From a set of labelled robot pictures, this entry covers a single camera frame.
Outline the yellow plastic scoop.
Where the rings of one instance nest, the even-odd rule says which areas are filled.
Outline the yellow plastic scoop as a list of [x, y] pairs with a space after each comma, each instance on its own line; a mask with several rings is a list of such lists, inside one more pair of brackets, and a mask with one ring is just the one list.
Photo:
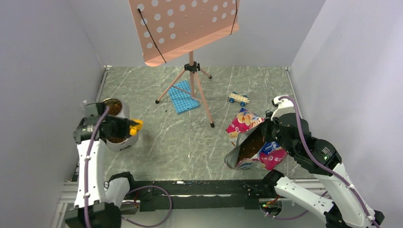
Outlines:
[[137, 135], [137, 133], [142, 129], [143, 124], [144, 124], [143, 120], [131, 119], [129, 126], [129, 134], [131, 136]]

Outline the pink pet food bag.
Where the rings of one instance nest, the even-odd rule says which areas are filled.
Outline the pink pet food bag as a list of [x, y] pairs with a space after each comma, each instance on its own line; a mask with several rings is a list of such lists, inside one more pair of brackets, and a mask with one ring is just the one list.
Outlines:
[[232, 170], [272, 170], [287, 156], [275, 141], [264, 139], [264, 119], [248, 109], [241, 108], [226, 129], [232, 150], [224, 164]]

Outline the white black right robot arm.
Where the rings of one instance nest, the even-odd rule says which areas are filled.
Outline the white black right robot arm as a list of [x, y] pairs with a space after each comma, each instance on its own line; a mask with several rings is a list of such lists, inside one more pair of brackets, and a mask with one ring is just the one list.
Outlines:
[[327, 228], [381, 226], [384, 214], [362, 199], [334, 145], [313, 137], [308, 122], [298, 113], [276, 116], [268, 111], [264, 125], [265, 139], [277, 142], [297, 164], [314, 175], [331, 198], [325, 199], [293, 184], [278, 171], [270, 171], [264, 178], [262, 191], [267, 197], [279, 194], [295, 201], [321, 219]]

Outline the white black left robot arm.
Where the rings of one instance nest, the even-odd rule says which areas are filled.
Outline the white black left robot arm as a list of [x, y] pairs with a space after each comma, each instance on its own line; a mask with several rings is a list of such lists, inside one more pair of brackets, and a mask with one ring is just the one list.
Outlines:
[[119, 228], [121, 205], [136, 195], [137, 187], [130, 172], [115, 174], [104, 188], [103, 160], [110, 137], [129, 138], [130, 127], [137, 123], [111, 116], [103, 103], [85, 105], [86, 116], [73, 133], [79, 154], [78, 189], [74, 208], [65, 213], [70, 228]]

